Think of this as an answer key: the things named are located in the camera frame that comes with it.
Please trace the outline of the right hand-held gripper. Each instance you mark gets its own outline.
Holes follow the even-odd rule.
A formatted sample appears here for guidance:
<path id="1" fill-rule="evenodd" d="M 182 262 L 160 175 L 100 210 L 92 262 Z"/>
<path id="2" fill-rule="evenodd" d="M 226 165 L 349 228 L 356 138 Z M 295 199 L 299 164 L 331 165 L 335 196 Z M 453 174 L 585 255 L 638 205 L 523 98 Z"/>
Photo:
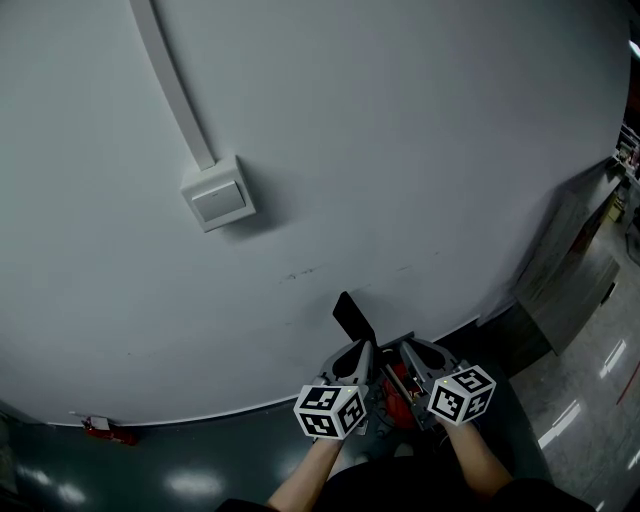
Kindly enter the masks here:
<path id="1" fill-rule="evenodd" d="M 409 411 L 420 429 L 430 428 L 434 419 L 459 426 L 486 412 L 496 382 L 480 366 L 471 366 L 446 348 L 415 338 L 400 344 L 400 355 L 418 388 L 409 394 Z"/>

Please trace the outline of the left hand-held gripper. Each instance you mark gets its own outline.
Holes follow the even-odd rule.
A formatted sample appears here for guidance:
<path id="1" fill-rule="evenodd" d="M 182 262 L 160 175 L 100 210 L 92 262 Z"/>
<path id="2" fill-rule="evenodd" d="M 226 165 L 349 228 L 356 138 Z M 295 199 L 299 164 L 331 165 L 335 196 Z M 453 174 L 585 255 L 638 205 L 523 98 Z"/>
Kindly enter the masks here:
<path id="1" fill-rule="evenodd" d="M 314 440 L 363 436 L 368 425 L 365 398 L 375 372 L 376 348 L 370 341 L 352 343 L 328 358 L 294 405 L 304 434 Z"/>

